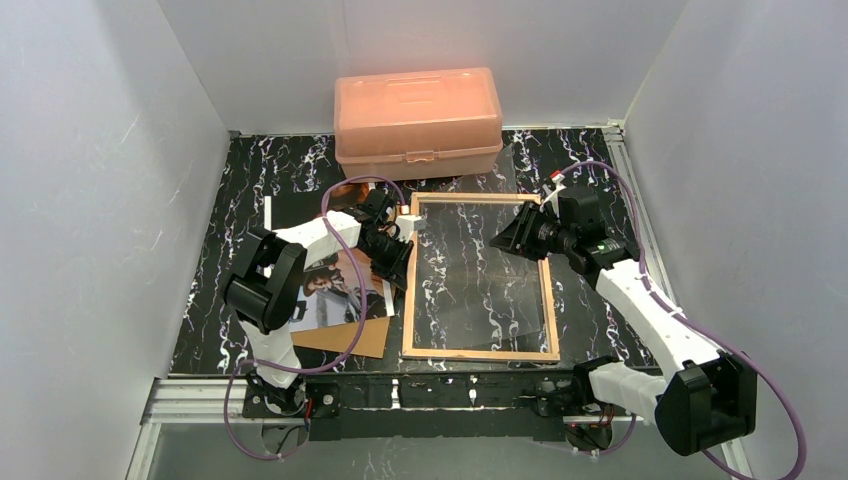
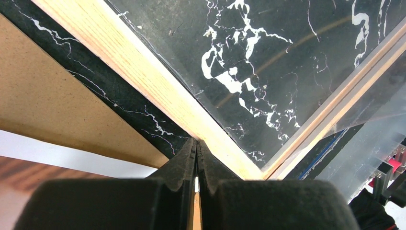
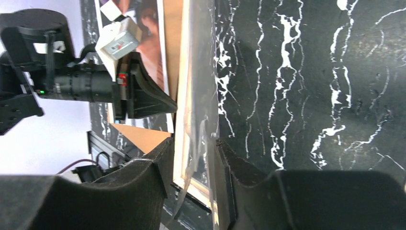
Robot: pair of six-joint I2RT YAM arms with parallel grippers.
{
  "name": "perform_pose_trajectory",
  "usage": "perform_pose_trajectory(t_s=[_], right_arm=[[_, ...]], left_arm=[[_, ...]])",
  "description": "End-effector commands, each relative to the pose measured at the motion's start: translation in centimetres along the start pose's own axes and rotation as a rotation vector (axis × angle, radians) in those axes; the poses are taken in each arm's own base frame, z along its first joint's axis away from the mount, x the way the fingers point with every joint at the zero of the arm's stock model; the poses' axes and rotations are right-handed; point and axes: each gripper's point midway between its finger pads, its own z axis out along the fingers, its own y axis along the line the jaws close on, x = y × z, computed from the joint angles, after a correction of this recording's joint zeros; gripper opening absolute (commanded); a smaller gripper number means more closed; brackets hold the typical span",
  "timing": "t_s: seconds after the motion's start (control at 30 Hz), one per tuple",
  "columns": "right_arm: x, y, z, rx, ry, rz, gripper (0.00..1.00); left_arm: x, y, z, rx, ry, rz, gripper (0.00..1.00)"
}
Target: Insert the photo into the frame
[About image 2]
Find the white wooden picture frame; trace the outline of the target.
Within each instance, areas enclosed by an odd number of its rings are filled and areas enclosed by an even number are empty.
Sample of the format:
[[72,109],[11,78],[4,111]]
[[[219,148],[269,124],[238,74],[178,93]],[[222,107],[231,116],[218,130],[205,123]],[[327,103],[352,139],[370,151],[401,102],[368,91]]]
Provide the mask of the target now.
[[394,100],[405,93],[400,57],[406,52],[406,19],[375,51],[365,67],[342,84],[330,102],[287,147],[282,162],[263,176],[232,138],[207,114],[162,62],[108,5],[108,0],[36,0],[34,4],[145,96],[182,130],[204,140],[211,152],[243,179],[286,179],[316,145],[331,136],[321,153],[337,156],[317,179],[333,183],[347,200],[365,185],[380,159],[402,138],[405,109]]

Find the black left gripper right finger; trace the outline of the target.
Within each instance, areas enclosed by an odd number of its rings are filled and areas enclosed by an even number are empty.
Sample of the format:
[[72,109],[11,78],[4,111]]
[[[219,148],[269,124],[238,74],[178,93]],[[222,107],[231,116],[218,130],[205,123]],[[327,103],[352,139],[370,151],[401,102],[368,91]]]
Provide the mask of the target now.
[[204,230],[356,230],[338,189],[318,180],[242,180],[196,146]]

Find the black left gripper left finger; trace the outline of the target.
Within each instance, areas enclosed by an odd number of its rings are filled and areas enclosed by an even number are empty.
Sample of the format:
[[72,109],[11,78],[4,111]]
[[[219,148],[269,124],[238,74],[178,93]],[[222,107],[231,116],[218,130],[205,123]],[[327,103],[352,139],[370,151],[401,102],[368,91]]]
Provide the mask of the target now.
[[16,230],[190,230],[196,140],[144,179],[60,179],[41,184]]

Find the printed photo with white border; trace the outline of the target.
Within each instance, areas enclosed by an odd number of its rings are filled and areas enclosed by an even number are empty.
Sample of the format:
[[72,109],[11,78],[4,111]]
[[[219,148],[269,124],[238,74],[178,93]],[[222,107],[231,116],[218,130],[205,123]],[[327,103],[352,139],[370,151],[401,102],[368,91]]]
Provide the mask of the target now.
[[153,167],[0,132],[0,228],[13,229],[33,191],[67,178],[145,178]]

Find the brown cardboard backing board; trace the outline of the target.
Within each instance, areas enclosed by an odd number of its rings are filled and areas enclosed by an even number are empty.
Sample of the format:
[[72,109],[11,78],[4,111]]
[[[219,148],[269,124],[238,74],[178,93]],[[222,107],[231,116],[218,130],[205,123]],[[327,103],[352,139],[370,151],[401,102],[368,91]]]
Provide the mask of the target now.
[[155,168],[168,161],[5,17],[0,19],[0,127]]

